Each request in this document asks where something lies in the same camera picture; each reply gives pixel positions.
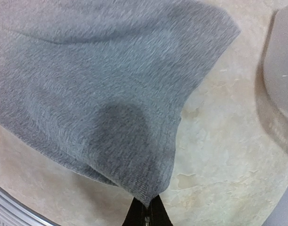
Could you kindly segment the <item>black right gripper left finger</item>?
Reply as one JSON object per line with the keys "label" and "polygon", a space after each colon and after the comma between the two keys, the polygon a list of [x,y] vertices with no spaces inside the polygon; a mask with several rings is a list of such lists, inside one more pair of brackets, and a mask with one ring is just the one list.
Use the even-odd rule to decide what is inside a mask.
{"label": "black right gripper left finger", "polygon": [[122,226],[148,226],[147,208],[136,198],[133,198]]}

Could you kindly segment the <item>aluminium front rail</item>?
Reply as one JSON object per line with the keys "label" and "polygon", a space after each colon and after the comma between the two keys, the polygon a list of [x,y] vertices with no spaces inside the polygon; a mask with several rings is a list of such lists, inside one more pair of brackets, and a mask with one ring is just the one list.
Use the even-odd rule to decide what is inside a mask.
{"label": "aluminium front rail", "polygon": [[0,226],[56,226],[0,187]]}

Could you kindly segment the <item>translucent white laundry basket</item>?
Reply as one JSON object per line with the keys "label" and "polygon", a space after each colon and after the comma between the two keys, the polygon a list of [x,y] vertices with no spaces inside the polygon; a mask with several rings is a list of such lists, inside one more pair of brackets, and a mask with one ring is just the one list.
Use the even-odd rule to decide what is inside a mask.
{"label": "translucent white laundry basket", "polygon": [[288,5],[273,17],[263,72],[266,91],[282,114],[272,131],[288,152]]}

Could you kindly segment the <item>grey t-shirt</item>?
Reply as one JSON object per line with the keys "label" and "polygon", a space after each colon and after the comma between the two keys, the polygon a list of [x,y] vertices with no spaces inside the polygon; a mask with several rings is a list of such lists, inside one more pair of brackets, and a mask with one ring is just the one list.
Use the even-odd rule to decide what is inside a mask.
{"label": "grey t-shirt", "polygon": [[0,125],[148,206],[187,98],[239,33],[194,0],[0,0]]}

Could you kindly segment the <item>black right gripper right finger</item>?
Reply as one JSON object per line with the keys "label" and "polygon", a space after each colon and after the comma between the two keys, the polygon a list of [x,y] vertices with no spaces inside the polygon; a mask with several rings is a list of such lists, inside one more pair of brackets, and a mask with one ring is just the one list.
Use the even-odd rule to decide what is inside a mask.
{"label": "black right gripper right finger", "polygon": [[173,226],[159,195],[151,201],[149,212],[150,226]]}

